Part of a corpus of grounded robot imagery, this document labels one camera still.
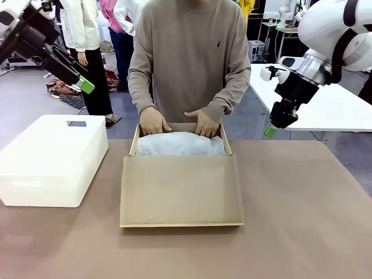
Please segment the person's right hand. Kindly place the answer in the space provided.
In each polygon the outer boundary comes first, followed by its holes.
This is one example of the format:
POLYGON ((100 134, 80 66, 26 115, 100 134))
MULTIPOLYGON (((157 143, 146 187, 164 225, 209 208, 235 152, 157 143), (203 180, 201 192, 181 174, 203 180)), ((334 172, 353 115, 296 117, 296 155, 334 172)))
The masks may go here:
POLYGON ((171 128, 162 114, 153 107, 145 108, 140 113, 140 126, 144 135, 170 132, 171 128))

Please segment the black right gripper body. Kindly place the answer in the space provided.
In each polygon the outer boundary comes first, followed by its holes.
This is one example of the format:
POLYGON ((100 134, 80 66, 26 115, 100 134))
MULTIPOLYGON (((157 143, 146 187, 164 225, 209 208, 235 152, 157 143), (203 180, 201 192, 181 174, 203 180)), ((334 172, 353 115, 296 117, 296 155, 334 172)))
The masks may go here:
POLYGON ((297 104, 307 104, 318 89, 317 85, 290 72, 288 78, 282 84, 278 84, 274 91, 282 98, 295 101, 297 104))

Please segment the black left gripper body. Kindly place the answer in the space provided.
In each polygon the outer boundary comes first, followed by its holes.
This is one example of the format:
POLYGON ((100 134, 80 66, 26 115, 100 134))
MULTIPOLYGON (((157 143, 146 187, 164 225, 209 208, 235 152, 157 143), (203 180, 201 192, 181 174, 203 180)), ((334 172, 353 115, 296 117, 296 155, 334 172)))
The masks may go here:
POLYGON ((20 42, 15 52, 24 59, 42 63, 60 32, 52 16, 52 5, 28 5, 22 13, 20 42))

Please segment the person's left hand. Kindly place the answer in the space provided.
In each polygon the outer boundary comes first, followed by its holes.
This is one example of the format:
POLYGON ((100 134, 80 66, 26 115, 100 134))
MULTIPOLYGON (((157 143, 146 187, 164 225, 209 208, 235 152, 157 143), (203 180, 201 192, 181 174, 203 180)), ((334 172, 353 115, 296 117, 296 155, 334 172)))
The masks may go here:
POLYGON ((193 112, 185 112, 184 115, 197 119, 195 134, 207 138, 213 138, 216 136, 217 130, 220 127, 220 123, 212 120, 203 112, 203 110, 199 109, 193 112))

